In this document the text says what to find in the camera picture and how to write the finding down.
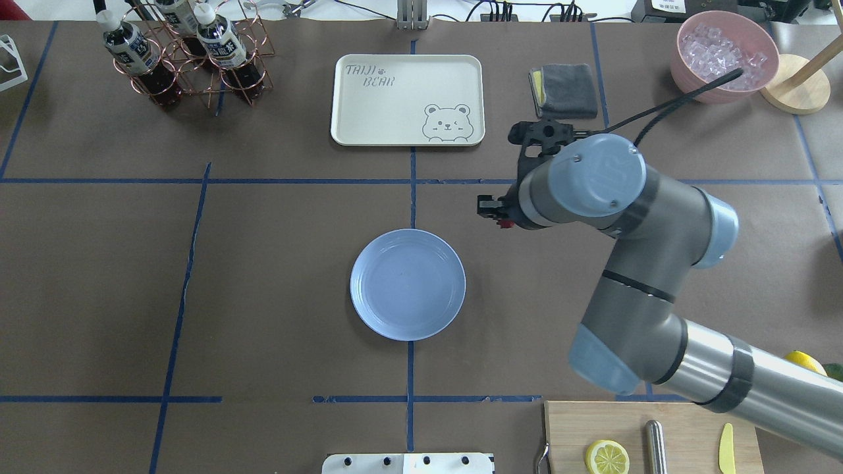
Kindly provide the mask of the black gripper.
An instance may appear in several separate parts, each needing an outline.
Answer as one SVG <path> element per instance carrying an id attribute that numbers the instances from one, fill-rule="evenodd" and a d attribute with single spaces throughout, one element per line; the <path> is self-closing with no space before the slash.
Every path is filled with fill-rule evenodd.
<path id="1" fill-rule="evenodd" d="M 498 220 L 509 219 L 514 222 L 514 227 L 520 226 L 516 202 L 509 197 L 478 195 L 477 214 L 481 218 L 493 220 L 496 224 Z"/>

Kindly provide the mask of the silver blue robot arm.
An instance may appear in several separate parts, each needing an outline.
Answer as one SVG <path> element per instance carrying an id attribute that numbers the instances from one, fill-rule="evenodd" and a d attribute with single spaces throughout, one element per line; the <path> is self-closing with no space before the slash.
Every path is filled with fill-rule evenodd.
<path id="1" fill-rule="evenodd" d="M 734 208 L 649 166 L 611 133 L 574 140 L 551 125 L 514 127 L 518 176 L 479 215 L 524 229 L 581 223 L 614 239 L 567 355 L 616 395 L 659 385 L 715 413 L 841 458 L 841 383 L 688 321 L 674 303 L 689 271 L 734 246 Z"/>

